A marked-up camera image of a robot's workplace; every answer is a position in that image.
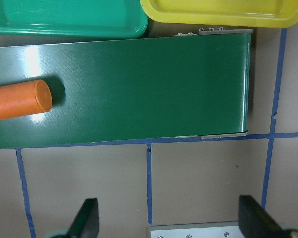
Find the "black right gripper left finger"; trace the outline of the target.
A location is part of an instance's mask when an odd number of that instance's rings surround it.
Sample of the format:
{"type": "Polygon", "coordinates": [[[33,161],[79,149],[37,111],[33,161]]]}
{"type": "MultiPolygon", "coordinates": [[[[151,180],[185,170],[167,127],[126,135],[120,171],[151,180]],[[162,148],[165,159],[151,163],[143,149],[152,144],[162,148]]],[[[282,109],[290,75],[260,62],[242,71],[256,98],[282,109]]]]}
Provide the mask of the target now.
{"type": "Polygon", "coordinates": [[[68,238],[96,238],[100,221],[97,198],[86,199],[67,231],[68,238]]]}

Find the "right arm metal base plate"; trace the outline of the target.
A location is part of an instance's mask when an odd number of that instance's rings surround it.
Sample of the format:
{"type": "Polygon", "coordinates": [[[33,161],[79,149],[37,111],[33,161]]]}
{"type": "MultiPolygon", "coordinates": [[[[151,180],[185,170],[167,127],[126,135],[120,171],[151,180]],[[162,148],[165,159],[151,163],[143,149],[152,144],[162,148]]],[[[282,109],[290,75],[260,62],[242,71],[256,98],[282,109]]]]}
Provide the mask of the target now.
{"type": "Polygon", "coordinates": [[[238,222],[151,226],[148,238],[243,238],[238,222]]]}

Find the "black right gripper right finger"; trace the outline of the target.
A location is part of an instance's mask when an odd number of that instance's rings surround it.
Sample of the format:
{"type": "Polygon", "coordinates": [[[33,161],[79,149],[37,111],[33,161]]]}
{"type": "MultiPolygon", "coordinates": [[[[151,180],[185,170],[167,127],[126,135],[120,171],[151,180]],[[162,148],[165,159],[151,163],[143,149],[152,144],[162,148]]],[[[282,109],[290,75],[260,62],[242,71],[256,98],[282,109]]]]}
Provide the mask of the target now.
{"type": "Polygon", "coordinates": [[[283,229],[250,195],[240,195],[238,226],[245,238],[279,238],[283,229]]]}

